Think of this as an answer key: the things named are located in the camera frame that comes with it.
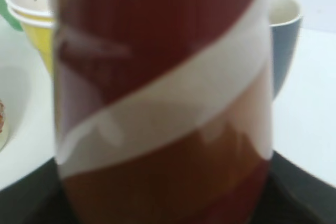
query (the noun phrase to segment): bowl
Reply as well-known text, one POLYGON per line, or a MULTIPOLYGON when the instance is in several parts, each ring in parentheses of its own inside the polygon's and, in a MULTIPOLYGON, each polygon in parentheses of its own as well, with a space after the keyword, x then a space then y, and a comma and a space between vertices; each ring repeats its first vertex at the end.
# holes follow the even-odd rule
POLYGON ((39 51, 49 73, 53 75, 51 40, 54 26, 49 0, 5 0, 9 13, 16 18, 29 41, 39 51))
POLYGON ((53 75, 53 57, 52 57, 52 35, 54 22, 44 21, 41 19, 31 19, 20 15, 13 9, 8 7, 9 13, 16 18, 24 32, 26 33, 31 44, 39 51, 42 60, 49 71, 50 75, 53 75))

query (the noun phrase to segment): white stripe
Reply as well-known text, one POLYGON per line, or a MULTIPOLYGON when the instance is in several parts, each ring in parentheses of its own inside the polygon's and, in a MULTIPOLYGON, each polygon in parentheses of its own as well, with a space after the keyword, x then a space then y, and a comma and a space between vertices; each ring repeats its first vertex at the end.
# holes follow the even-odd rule
POLYGON ((222 112, 271 55, 267 17, 267 0, 254 0, 229 32, 191 60, 72 129, 58 146, 61 176, 138 157, 222 112))

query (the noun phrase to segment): cup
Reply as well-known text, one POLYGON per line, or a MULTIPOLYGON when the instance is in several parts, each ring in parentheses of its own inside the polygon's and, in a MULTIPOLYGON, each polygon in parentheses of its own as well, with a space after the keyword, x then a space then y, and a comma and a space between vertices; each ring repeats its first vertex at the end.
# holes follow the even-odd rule
POLYGON ((302 23, 297 0, 271 0, 269 21, 273 36, 274 98, 289 72, 302 23))
POLYGON ((55 160, 82 223, 248 223, 272 156, 267 4, 59 0, 55 160))
POLYGON ((5 0, 8 12, 16 18, 28 39, 39 51, 49 73, 53 75, 51 40, 53 13, 49 0, 5 0))

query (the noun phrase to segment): mug rim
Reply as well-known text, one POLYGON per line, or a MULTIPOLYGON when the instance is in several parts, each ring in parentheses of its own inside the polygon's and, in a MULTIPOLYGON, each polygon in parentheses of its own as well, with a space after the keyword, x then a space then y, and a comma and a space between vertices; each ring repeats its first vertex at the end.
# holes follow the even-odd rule
POLYGON ((280 22, 275 24, 270 24, 270 27, 279 27, 279 26, 286 26, 296 23, 297 21, 301 20, 303 18, 303 12, 302 12, 302 6, 298 0, 290 0, 292 1, 298 8, 298 14, 295 18, 287 21, 287 22, 280 22))
POLYGON ((10 6, 12 9, 17 10, 21 13, 36 16, 36 17, 44 17, 44 18, 52 18, 52 11, 50 10, 32 10, 28 8, 24 8, 12 2, 12 0, 5 0, 6 4, 10 6))

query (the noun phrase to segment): gray mug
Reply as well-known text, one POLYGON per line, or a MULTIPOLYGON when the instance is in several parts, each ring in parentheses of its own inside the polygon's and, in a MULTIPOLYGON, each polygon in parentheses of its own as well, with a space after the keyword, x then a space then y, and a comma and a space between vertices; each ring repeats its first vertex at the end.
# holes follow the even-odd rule
POLYGON ((271 0, 269 21, 273 36, 274 98, 278 95, 290 68, 302 10, 296 0, 271 0))

